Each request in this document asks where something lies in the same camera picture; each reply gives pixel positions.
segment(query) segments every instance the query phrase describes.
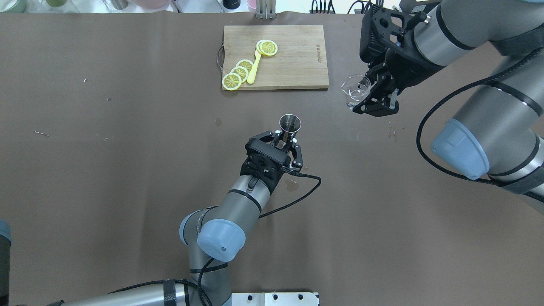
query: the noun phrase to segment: brown table surface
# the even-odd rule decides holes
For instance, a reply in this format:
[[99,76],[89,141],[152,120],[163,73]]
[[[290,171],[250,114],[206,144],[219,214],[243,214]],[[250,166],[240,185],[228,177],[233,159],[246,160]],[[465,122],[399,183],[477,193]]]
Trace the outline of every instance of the brown table surface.
[[[221,90],[223,26],[260,24],[323,24],[330,89]],[[323,185],[258,222],[230,263],[234,292],[311,290],[323,306],[542,305],[544,217],[497,187],[440,173],[415,146],[428,109],[500,56],[484,45],[407,89],[398,115],[361,116],[339,89],[366,71],[360,25],[356,15],[298,13],[0,15],[11,303],[188,277],[181,220],[219,204],[248,138],[293,113],[304,172]],[[467,97],[429,121],[425,148]],[[314,184],[296,180],[290,192],[290,180],[265,210]]]

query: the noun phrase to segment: black cable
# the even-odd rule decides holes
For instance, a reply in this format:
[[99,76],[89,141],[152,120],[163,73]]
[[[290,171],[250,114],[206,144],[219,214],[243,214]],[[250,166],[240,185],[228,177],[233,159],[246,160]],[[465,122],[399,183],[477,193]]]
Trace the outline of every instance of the black cable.
[[327,14],[330,14],[330,13],[331,13],[331,8],[332,8],[332,13],[333,13],[333,14],[336,14],[335,6],[332,5],[332,0],[329,0],[329,7],[327,8]]
[[162,283],[163,283],[163,280],[148,281],[146,283],[141,283],[141,284],[138,284],[138,285],[132,285],[132,286],[125,287],[125,288],[122,288],[122,289],[119,289],[119,290],[115,290],[115,291],[112,291],[112,292],[110,292],[108,294],[117,293],[117,292],[121,292],[121,291],[127,291],[127,290],[130,290],[130,289],[140,288],[140,287],[148,286],[148,285],[162,284]]
[[367,1],[367,5],[364,6],[364,9],[361,13],[366,13],[372,7],[372,1]]
[[321,185],[321,178],[318,177],[318,176],[310,175],[310,174],[303,174],[303,173],[299,173],[299,172],[295,172],[295,171],[293,171],[293,170],[291,170],[291,169],[289,169],[289,168],[287,168],[287,167],[282,167],[282,170],[283,170],[285,173],[290,174],[290,175],[292,175],[292,176],[297,176],[297,177],[299,177],[299,178],[310,178],[310,179],[317,180],[317,184],[316,184],[315,186],[313,186],[313,188],[312,188],[310,191],[308,191],[305,195],[303,195],[302,197],[298,198],[297,200],[295,200],[295,201],[293,201],[293,202],[291,202],[291,203],[289,203],[289,204],[287,204],[287,205],[281,206],[281,207],[278,208],[278,209],[274,209],[274,210],[272,210],[272,211],[269,211],[269,212],[267,212],[267,213],[264,213],[264,214],[260,215],[258,219],[264,218],[264,217],[266,217],[266,216],[270,216],[270,215],[272,215],[273,213],[279,212],[280,210],[284,210],[284,209],[286,209],[286,208],[288,208],[288,207],[291,207],[291,206],[295,205],[296,203],[298,203],[298,202],[300,202],[300,201],[306,199],[310,194],[312,194],[312,192],[314,192],[314,191],[319,187],[319,185]]
[[[183,280],[175,279],[174,280],[174,283],[176,283],[176,284],[183,284],[183,285],[187,285],[187,286],[190,286],[190,287],[193,287],[194,289],[196,289],[196,291],[199,294],[199,299],[200,299],[200,303],[202,304],[202,306],[213,306],[212,301],[210,301],[208,295],[204,292],[204,290],[201,287],[203,270],[205,268],[207,268],[209,266],[209,264],[212,263],[212,261],[214,261],[213,258],[210,259],[210,261],[208,263],[206,263],[204,265],[204,267],[202,268],[202,270],[200,271],[198,283],[195,284],[195,283],[192,283],[192,282],[190,282],[190,281],[188,281],[186,279],[183,279]],[[140,287],[143,287],[143,286],[156,285],[156,284],[162,284],[162,283],[164,283],[163,280],[148,281],[148,282],[141,283],[141,284],[138,284],[138,285],[132,285],[132,286],[125,287],[125,288],[122,288],[122,289],[119,289],[119,290],[115,290],[115,291],[112,291],[110,293],[117,293],[117,292],[127,291],[127,290],[130,290],[130,289],[140,288]]]
[[[143,287],[143,286],[149,286],[149,285],[156,285],[156,284],[162,284],[164,283],[163,280],[154,280],[154,281],[148,281],[146,283],[141,283],[141,284],[138,284],[138,285],[132,285],[132,286],[129,286],[129,287],[125,287],[123,289],[119,289],[119,290],[115,290],[115,291],[112,291],[110,293],[117,293],[117,292],[122,292],[122,291],[127,291],[127,290],[130,290],[130,289],[136,289],[136,288],[140,288],[140,287]],[[209,297],[208,295],[202,290],[202,288],[199,288],[199,286],[195,283],[192,283],[186,279],[174,279],[174,283],[176,284],[183,284],[183,285],[187,285],[187,286],[190,286],[190,287],[193,287],[194,289],[197,290],[197,292],[199,292],[199,294],[202,294],[203,295],[203,299],[205,299],[208,304],[210,306],[212,306],[212,302],[209,300]],[[206,306],[206,304],[204,304],[203,300],[201,300],[201,303],[203,306]]]
[[355,1],[354,3],[351,4],[351,6],[349,7],[349,10],[348,10],[348,12],[347,12],[346,14],[349,14],[349,12],[351,12],[351,9],[353,8],[353,6],[354,6],[355,4],[357,4],[357,3],[360,3],[360,4],[361,4],[361,11],[363,11],[363,9],[364,9],[364,1],[362,1],[362,0],[357,0],[357,1]]
[[[431,110],[425,115],[425,117],[423,117],[423,119],[421,120],[421,123],[419,123],[419,127],[417,129],[417,135],[416,135],[416,146],[417,146],[417,150],[419,151],[419,154],[423,157],[423,159],[425,159],[428,163],[430,163],[433,167],[435,167],[436,169],[448,174],[448,175],[451,175],[453,177],[456,177],[458,179],[463,179],[463,180],[467,180],[467,181],[474,181],[474,182],[479,182],[479,183],[486,183],[486,184],[489,184],[489,185],[494,185],[494,186],[499,186],[499,183],[496,182],[496,181],[493,181],[493,180],[486,180],[486,179],[476,179],[476,180],[471,180],[467,177],[465,177],[464,175],[461,175],[459,173],[455,173],[453,171],[450,171],[442,166],[440,166],[439,164],[435,163],[427,154],[425,154],[425,152],[423,151],[423,148],[421,147],[421,134],[423,132],[423,127],[425,126],[425,123],[427,122],[427,120],[429,120],[429,118],[432,116],[432,114],[437,111],[442,105],[444,105],[444,103],[448,102],[451,98],[455,97],[456,95],[466,91],[466,90],[469,90],[473,87],[476,87],[476,86],[479,86],[479,85],[485,85],[485,84],[488,84],[490,83],[491,81],[494,81],[496,79],[499,79],[499,78],[502,78],[514,71],[516,71],[517,69],[519,69],[521,66],[525,65],[526,63],[528,63],[529,61],[531,61],[537,54],[539,54],[539,52],[542,50],[543,48],[538,48],[538,49],[535,49],[533,51],[531,51],[531,53],[529,53],[528,55],[526,55],[523,59],[521,59],[519,62],[517,62],[516,64],[514,64],[513,66],[497,73],[497,74],[494,74],[490,77],[486,77],[484,79],[481,79],[479,81],[476,81],[476,82],[473,82],[473,83],[470,83],[469,85],[466,85],[466,86],[463,86],[461,88],[459,88],[458,90],[452,92],[451,94],[447,95],[445,98],[443,98],[442,100],[440,100],[440,102],[438,102],[436,105],[434,105]],[[526,193],[525,195],[527,195],[528,197],[531,197],[533,199],[536,199],[536,200],[539,200],[541,202],[544,202],[544,198],[535,194],[535,193],[532,193],[532,192],[528,192]]]
[[[197,291],[199,293],[199,299],[200,299],[200,303],[202,303],[203,306],[206,306],[206,304],[204,304],[204,291],[202,290],[202,275],[204,275],[204,269],[206,269],[211,263],[212,261],[214,261],[215,259],[214,258],[210,258],[210,260],[208,260],[208,262],[204,265],[204,267],[202,267],[202,269],[200,270],[200,274],[199,274],[199,279],[198,279],[198,282],[196,283],[196,286],[197,286]],[[209,298],[206,296],[206,302],[208,302],[208,305],[209,306],[212,306],[212,302],[209,300]]]

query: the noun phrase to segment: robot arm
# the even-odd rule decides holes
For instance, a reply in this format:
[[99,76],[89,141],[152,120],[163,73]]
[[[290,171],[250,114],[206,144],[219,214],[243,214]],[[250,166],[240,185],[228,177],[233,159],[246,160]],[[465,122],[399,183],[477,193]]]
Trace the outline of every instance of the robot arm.
[[[287,208],[299,200],[260,215],[284,173],[321,179],[301,174],[303,167],[300,145],[295,138],[300,129],[297,116],[287,114],[280,119],[280,128],[249,139],[245,148],[247,158],[240,177],[219,206],[198,210],[182,221],[180,238],[189,247],[189,267],[192,281],[168,279],[152,281],[120,289],[106,296],[51,306],[159,306],[216,305],[231,306],[232,292],[228,262],[234,259],[245,243],[246,235],[260,217]],[[0,255],[4,253],[0,236]]]
[[[543,23],[544,5],[523,0],[444,0],[428,14],[375,5],[363,17],[360,47],[373,87],[353,111],[375,117],[396,114],[395,98],[405,88],[487,41],[503,55],[528,53],[544,44],[542,30],[534,30]],[[531,35],[518,37],[531,30]]]
[[[392,17],[402,25],[392,25]],[[374,7],[363,18],[360,49],[374,86],[354,112],[376,117],[396,113],[396,96],[406,87],[487,41],[506,60],[493,77],[474,84],[481,86],[431,149],[471,180],[487,173],[494,185],[542,201],[544,140],[530,129],[544,108],[542,0],[444,0],[428,14],[413,16]]]

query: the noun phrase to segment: yellow plastic spoon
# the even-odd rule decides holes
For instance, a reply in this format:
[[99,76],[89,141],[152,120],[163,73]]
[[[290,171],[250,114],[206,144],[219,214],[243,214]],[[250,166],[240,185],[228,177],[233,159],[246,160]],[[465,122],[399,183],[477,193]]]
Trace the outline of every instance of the yellow plastic spoon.
[[251,71],[248,75],[248,80],[246,81],[248,84],[255,83],[255,77],[257,76],[257,67],[259,66],[259,61],[261,60],[261,53],[259,52],[258,48],[255,49],[255,61],[253,62],[253,67],[251,67]]

